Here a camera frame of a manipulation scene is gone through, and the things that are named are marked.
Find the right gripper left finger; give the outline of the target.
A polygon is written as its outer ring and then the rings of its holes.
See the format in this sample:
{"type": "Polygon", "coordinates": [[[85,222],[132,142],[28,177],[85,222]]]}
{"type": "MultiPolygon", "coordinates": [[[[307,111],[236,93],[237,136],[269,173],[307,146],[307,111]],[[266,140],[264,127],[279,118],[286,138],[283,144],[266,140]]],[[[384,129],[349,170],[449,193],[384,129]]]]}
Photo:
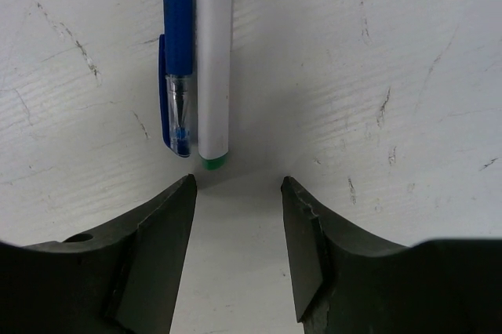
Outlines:
{"type": "Polygon", "coordinates": [[[169,332],[195,203],[187,175],[64,241],[2,243],[2,332],[169,332]]]}

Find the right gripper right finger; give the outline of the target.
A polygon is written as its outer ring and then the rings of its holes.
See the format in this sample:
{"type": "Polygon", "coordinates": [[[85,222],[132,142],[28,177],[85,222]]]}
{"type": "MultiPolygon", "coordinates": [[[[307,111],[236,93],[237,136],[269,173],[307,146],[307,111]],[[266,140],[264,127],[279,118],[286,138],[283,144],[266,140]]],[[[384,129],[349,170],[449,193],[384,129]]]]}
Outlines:
{"type": "Polygon", "coordinates": [[[406,247],[336,214],[290,176],[281,192],[296,319],[306,333],[500,332],[500,240],[406,247]]]}

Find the green capped marker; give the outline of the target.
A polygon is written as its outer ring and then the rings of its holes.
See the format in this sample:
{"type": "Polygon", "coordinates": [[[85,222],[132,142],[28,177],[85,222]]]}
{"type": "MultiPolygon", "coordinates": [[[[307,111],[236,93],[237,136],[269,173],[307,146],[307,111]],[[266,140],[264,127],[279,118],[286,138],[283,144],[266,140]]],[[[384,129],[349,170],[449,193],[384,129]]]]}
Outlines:
{"type": "Polygon", "coordinates": [[[198,153],[208,170],[229,150],[232,0],[195,0],[198,76],[198,153]]]}

